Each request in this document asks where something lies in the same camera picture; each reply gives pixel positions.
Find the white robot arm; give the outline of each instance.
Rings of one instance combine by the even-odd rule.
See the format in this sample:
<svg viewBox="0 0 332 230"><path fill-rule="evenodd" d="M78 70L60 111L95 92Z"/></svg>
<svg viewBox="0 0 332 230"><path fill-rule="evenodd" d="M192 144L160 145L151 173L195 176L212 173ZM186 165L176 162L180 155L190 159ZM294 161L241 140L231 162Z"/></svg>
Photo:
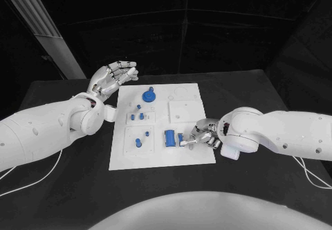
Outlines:
<svg viewBox="0 0 332 230"><path fill-rule="evenodd" d="M219 120L199 120L180 145L205 143L216 149L221 142L221 155L234 160L261 144L275 153L332 161L332 116L286 111L262 114L241 107Z"/></svg>
<svg viewBox="0 0 332 230"><path fill-rule="evenodd" d="M0 172L37 161L115 121L117 108L105 99L128 80L137 80L135 62L118 61L95 72L86 92L68 101L14 113L0 121Z"/></svg>

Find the black table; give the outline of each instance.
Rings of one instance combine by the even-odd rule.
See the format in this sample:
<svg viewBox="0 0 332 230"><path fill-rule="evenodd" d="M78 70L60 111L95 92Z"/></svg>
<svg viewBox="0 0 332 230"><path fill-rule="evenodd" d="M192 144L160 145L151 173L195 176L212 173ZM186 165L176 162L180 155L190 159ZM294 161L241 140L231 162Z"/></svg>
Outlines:
<svg viewBox="0 0 332 230"><path fill-rule="evenodd" d="M261 70L143 76L125 84L193 82L199 85L208 118L219 119L242 106L262 113L286 110ZM68 100L85 91L88 83L89 80L34 81L20 110ZM105 103L117 105L117 92ZM104 122L95 135L78 139L63 149L47 178L0 197L0 229L86 229L133 204L187 191L222 191L257 197L332 225L332 191L312 186L290 156L260 146L255 153L241 153L234 161L222 157L216 149L216 164L108 171L112 130L114 124ZM0 194L37 181L57 156L56 153L18 166L0 181ZM306 160L306 163L312 172L332 184L320 161Z"/></svg>

